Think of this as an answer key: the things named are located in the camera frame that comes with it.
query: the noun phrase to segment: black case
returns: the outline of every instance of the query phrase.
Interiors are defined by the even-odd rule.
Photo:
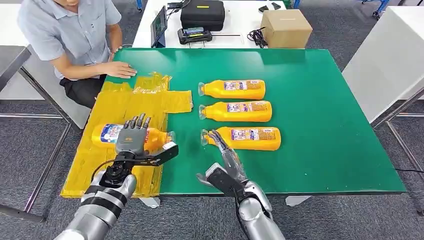
[[[183,29],[203,27],[209,31],[221,31],[224,27],[225,9],[222,1],[191,0],[181,10]]]

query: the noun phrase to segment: screen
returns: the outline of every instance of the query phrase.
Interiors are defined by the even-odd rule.
[[[157,16],[154,18],[153,22],[150,25],[151,31],[151,47],[156,45],[156,42],[159,40],[159,37],[167,29],[167,19],[166,19],[166,10],[165,6],[159,11]]]

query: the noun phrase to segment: floor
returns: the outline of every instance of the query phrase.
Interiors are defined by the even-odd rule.
[[[135,37],[141,15],[129,0],[114,0],[124,16],[124,43]],[[362,5],[355,0],[302,0],[300,9],[313,27],[309,48],[329,49],[342,70],[376,23],[370,17],[377,2]],[[0,104],[0,112],[45,113],[46,104]],[[417,102],[410,112],[424,113]],[[397,118],[398,131],[424,166],[424,119]],[[65,123],[61,120],[0,119],[0,203],[23,208],[48,155]],[[375,133],[398,168],[413,166],[387,126]],[[33,212],[48,216],[47,222],[0,216],[3,239],[48,240],[71,221],[78,199],[59,196],[81,138],[71,131],[35,202]],[[400,172],[408,193],[401,195],[314,196],[289,207],[283,197],[269,198],[274,220],[289,240],[420,240],[424,239],[424,186],[418,173]],[[151,209],[131,199],[108,240],[244,240],[235,217],[233,199],[226,197],[165,197]]]

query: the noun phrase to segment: green table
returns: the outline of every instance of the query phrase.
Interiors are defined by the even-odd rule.
[[[202,129],[269,126],[281,131],[276,151],[236,150],[247,176],[267,194],[387,194],[405,192],[397,172],[327,50],[124,48],[116,61],[131,64],[139,76],[156,71],[172,76],[170,90],[192,91],[189,113],[169,114],[179,155],[163,168],[160,193],[217,194],[196,173],[222,163],[217,147],[200,144]],[[265,123],[200,120],[198,83],[262,79],[264,100],[272,104]],[[107,81],[121,79],[108,76]],[[129,80],[134,85],[136,78]]]

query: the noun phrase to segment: black pants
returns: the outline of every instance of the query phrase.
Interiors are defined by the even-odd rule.
[[[100,78],[86,78],[76,81],[67,79],[60,80],[60,85],[65,88],[66,96],[79,105],[92,109],[96,102],[97,95],[102,90],[106,74],[100,75]]]

